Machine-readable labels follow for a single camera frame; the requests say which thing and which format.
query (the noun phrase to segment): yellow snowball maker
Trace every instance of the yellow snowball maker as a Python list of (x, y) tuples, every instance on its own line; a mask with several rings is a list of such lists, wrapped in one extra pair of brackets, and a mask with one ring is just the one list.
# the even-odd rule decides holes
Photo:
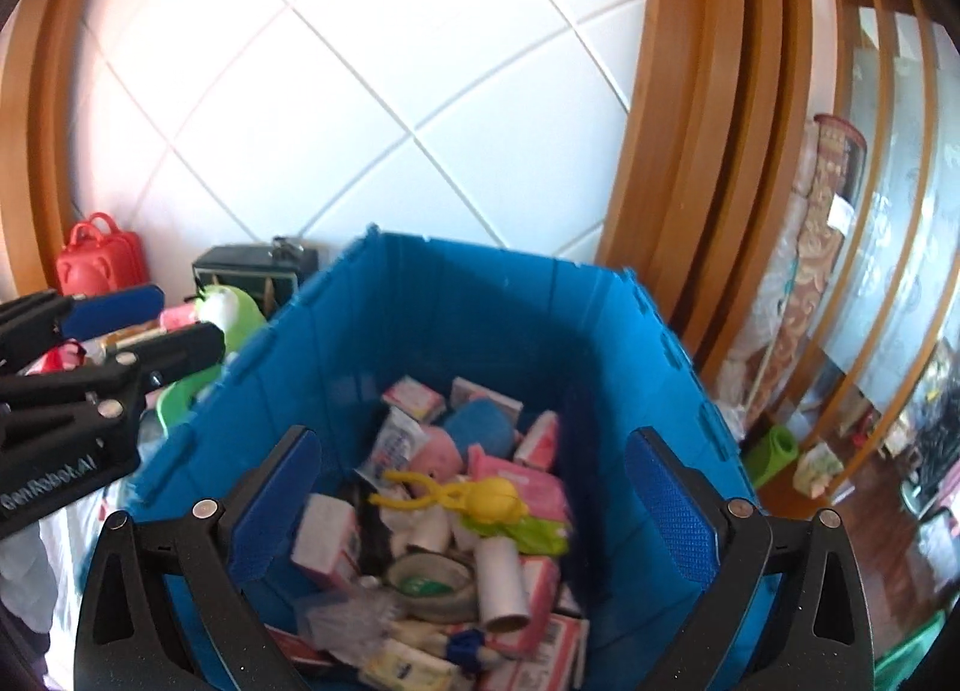
[(398, 472), (390, 470), (383, 473), (384, 480), (391, 483), (415, 483), (423, 485), (429, 493), (419, 499), (388, 499), (379, 493), (370, 497), (371, 504), (390, 509), (424, 509), (431, 504), (439, 504), (453, 512), (467, 514), (477, 523), (493, 525), (499, 523), (512, 526), (526, 517), (530, 510), (520, 499), (517, 487), (503, 477), (488, 477), (476, 483), (450, 483), (440, 485), (433, 478), (419, 472)]

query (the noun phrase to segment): white paper tag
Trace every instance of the white paper tag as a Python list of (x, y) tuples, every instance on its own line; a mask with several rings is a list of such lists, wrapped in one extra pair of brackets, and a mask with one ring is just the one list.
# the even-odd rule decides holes
[(834, 194), (830, 212), (827, 215), (827, 226), (834, 231), (840, 231), (846, 237), (850, 234), (850, 226), (853, 225), (853, 215), (851, 202)]

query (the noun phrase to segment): silver screw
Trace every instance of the silver screw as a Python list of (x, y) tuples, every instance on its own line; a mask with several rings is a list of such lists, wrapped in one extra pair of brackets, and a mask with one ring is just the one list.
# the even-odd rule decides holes
[(195, 518), (200, 518), (200, 520), (206, 520), (209, 517), (213, 517), (217, 512), (217, 503), (213, 499), (203, 499), (203, 501), (197, 502), (193, 506), (193, 516)]
[(117, 528), (123, 528), (127, 525), (127, 514), (126, 512), (114, 512), (110, 514), (110, 517), (107, 517), (107, 528), (110, 531), (116, 531)]
[(107, 420), (117, 420), (123, 414), (123, 405), (116, 399), (106, 399), (97, 405), (97, 411)]
[(832, 509), (825, 509), (820, 513), (820, 522), (827, 528), (840, 528), (840, 524), (842, 523), (840, 515)]
[(754, 514), (754, 506), (746, 499), (731, 499), (727, 502), (727, 509), (736, 518), (749, 518)]

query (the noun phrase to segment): lime green object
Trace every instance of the lime green object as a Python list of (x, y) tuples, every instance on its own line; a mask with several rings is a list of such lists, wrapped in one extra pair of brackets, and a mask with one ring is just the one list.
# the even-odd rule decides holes
[[(224, 360), (236, 353), (267, 324), (256, 301), (230, 285), (207, 285), (197, 301), (200, 322), (211, 322), (224, 332)], [(197, 394), (220, 376), (222, 365), (191, 374), (167, 387), (157, 399), (157, 417), (165, 432), (180, 423), (193, 408)]]
[(877, 659), (874, 665), (874, 691), (896, 691), (906, 678), (913, 675), (945, 622), (947, 616), (944, 611), (938, 611), (920, 630)]
[(527, 515), (512, 525), (479, 523), (461, 515), (464, 528), (480, 536), (509, 536), (524, 555), (566, 555), (570, 550), (569, 530), (565, 523)]
[(781, 469), (795, 461), (798, 454), (797, 440), (791, 432), (785, 426), (774, 426), (753, 450), (743, 456), (743, 468), (754, 488), (763, 488)]
[(435, 579), (424, 578), (424, 576), (412, 576), (407, 578), (397, 586), (397, 590), (405, 596), (415, 598), (423, 596), (443, 596), (443, 594), (453, 593), (453, 588), (444, 582), (435, 581)]

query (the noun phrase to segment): green toy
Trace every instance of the green toy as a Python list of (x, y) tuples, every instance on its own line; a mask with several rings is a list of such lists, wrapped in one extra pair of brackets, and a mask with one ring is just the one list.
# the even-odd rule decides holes
[[(200, 291), (196, 304), (200, 322), (213, 323), (224, 332), (224, 362), (229, 362), (247, 339), (267, 324), (256, 301), (230, 285), (207, 285)], [(164, 432), (169, 432), (186, 418), (200, 391), (216, 380), (222, 370), (223, 366), (218, 363), (176, 381), (162, 391), (157, 399), (157, 417)]]

